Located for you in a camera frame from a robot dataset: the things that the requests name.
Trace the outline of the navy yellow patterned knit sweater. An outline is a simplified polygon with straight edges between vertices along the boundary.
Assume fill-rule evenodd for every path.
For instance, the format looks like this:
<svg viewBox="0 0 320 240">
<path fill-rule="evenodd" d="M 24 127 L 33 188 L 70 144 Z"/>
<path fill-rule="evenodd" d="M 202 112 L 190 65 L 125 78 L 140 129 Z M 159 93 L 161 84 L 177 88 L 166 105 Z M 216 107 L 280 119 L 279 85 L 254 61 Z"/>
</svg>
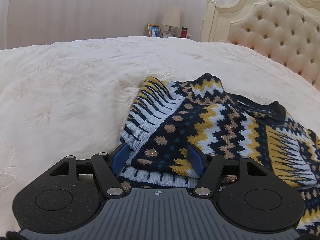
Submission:
<svg viewBox="0 0 320 240">
<path fill-rule="evenodd" d="M 187 159 L 190 144 L 226 159 L 251 157 L 298 190 L 305 201 L 298 231 L 319 239 L 319 137 L 276 101 L 260 105 L 227 93 L 208 73 L 185 82 L 149 76 L 121 141 L 130 150 L 118 177 L 125 191 L 193 188 L 199 178 Z"/>
</svg>

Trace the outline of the cream embroidered bedspread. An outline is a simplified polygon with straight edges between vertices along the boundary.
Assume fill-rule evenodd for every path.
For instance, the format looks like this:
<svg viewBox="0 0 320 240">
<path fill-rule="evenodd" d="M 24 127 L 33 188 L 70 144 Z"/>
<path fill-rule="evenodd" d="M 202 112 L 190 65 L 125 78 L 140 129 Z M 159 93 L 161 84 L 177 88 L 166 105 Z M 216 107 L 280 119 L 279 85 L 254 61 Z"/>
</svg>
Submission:
<svg viewBox="0 0 320 240">
<path fill-rule="evenodd" d="M 217 76 L 227 92 L 283 105 L 319 132 L 319 91 L 256 51 L 228 42 L 118 37 L 1 51 L 1 234 L 18 230 L 16 194 L 67 155 L 116 147 L 147 76 Z"/>
</svg>

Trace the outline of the red thermos bottle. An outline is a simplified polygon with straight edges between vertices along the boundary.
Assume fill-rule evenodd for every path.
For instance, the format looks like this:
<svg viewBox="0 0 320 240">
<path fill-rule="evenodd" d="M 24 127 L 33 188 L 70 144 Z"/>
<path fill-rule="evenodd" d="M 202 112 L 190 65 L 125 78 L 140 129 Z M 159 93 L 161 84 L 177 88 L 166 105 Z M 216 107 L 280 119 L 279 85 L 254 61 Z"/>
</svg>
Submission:
<svg viewBox="0 0 320 240">
<path fill-rule="evenodd" d="M 188 28 L 182 27 L 180 38 L 186 38 L 187 32 L 188 32 Z"/>
</svg>

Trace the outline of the small desk clock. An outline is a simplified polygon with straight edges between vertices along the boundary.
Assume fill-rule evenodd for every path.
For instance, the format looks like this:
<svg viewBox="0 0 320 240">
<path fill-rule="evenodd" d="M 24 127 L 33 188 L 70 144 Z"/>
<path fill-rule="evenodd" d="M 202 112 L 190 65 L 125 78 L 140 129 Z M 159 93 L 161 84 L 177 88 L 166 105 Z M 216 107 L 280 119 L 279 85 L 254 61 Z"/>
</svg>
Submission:
<svg viewBox="0 0 320 240">
<path fill-rule="evenodd" d="M 175 34 L 173 34 L 172 32 L 169 32 L 169 31 L 164 31 L 162 33 L 162 37 L 174 37 Z"/>
</svg>

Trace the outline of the gold framed photo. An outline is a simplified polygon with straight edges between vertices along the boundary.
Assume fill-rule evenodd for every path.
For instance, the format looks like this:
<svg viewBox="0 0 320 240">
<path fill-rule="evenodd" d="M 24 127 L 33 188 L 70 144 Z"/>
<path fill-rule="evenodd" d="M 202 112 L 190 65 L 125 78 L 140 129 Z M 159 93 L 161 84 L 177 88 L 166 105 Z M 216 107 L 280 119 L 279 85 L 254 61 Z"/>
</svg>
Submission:
<svg viewBox="0 0 320 240">
<path fill-rule="evenodd" d="M 150 37 L 162 37 L 161 28 L 159 25 L 148 24 L 147 28 Z"/>
</svg>

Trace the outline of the beige table lamp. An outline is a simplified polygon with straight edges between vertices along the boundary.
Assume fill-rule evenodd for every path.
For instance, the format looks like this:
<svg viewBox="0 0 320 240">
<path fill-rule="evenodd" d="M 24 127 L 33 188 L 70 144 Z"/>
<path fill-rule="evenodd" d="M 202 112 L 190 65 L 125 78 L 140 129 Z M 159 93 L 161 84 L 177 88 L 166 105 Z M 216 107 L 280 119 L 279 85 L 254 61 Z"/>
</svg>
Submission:
<svg viewBox="0 0 320 240">
<path fill-rule="evenodd" d="M 164 14 L 161 25 L 167 26 L 169 32 L 172 32 L 172 28 L 179 29 L 181 27 L 181 8 L 177 5 L 171 5 L 167 7 Z"/>
</svg>

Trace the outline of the cream tufted headboard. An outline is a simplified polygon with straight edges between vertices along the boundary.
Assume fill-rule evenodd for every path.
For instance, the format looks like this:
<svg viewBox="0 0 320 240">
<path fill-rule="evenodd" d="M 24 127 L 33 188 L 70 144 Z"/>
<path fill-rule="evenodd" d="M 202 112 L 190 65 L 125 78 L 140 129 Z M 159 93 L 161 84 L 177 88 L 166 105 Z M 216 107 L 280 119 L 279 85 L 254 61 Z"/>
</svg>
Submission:
<svg viewBox="0 0 320 240">
<path fill-rule="evenodd" d="M 201 41 L 250 48 L 319 89 L 319 0 L 206 0 Z"/>
</svg>

